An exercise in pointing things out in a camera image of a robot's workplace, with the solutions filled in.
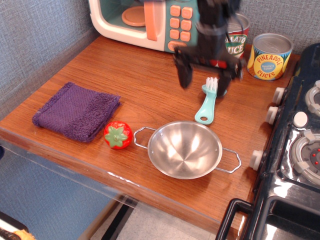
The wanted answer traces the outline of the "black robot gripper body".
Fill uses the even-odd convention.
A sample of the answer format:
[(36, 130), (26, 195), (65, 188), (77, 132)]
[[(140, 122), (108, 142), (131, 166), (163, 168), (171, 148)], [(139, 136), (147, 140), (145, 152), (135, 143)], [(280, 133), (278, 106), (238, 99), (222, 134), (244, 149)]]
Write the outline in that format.
[(210, 60), (226, 63), (225, 71), (232, 79), (242, 78), (242, 62), (228, 53), (225, 46), (228, 20), (240, 8), (239, 0), (198, 0), (199, 20), (196, 23), (197, 42), (194, 46), (176, 46), (175, 56), (182, 57), (192, 65), (208, 66)]

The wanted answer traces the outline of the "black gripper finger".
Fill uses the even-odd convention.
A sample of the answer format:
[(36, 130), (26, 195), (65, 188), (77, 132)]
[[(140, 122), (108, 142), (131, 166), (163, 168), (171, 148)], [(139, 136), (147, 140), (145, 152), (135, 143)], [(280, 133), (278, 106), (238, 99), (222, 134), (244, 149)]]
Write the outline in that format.
[(183, 89), (187, 89), (192, 81), (193, 68), (182, 56), (175, 56), (174, 63), (177, 69), (179, 84)]
[(229, 71), (219, 70), (218, 77), (219, 77), (219, 80), (218, 80), (217, 96), (222, 97), (225, 94), (232, 80), (232, 75)]

